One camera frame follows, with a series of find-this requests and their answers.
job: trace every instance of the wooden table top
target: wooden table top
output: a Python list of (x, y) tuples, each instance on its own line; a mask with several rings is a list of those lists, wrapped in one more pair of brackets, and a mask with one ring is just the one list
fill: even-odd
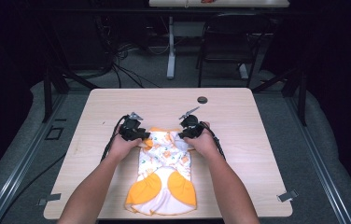
[[(199, 104), (198, 97), (208, 102)], [(98, 165), (118, 120), (132, 112), (144, 120), (140, 128), (182, 127), (179, 118), (187, 111), (209, 121), (220, 140), (228, 164), (246, 185), (259, 217), (288, 217), (290, 202), (277, 195), (286, 192), (259, 111), (249, 89), (98, 89), (85, 105), (51, 194), (61, 199), (48, 202), (44, 216), (58, 219), (77, 185)], [(191, 151), (191, 181), (196, 189), (197, 210), (178, 216), (152, 217), (124, 208), (130, 186), (137, 179), (138, 148), (119, 164), (99, 219), (213, 218), (221, 217), (211, 176), (204, 158)]]
[(151, 7), (288, 7), (288, 0), (216, 0), (202, 3), (201, 0), (149, 0)]

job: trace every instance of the black chair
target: black chair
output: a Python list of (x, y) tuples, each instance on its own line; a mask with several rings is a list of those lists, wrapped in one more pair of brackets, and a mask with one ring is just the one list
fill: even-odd
[(260, 40), (269, 30), (270, 21), (263, 15), (221, 13), (205, 23), (196, 68), (202, 86), (203, 63), (235, 63), (237, 70), (250, 63), (246, 86), (249, 87)]

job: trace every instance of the garment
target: garment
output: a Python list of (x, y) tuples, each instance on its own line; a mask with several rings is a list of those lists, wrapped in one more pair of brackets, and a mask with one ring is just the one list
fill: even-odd
[(128, 193), (125, 207), (145, 215), (177, 215), (196, 209), (190, 181), (189, 145), (178, 131), (153, 128), (139, 153), (138, 177)]

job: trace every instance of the forearm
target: forearm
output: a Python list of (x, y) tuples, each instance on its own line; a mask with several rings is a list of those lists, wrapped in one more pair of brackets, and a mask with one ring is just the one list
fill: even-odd
[(219, 153), (207, 158), (219, 210), (225, 223), (259, 223), (245, 185)]
[(73, 192), (58, 223), (94, 223), (118, 163), (117, 158), (106, 157)]

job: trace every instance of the person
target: person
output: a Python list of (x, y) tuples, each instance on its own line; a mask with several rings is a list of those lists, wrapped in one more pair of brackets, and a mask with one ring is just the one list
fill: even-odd
[[(245, 185), (223, 159), (206, 129), (197, 138), (184, 138), (207, 161), (219, 211), (225, 223), (260, 223)], [(141, 139), (125, 141), (117, 134), (103, 161), (78, 185), (68, 200), (58, 223), (94, 223), (102, 209), (115, 170)]]

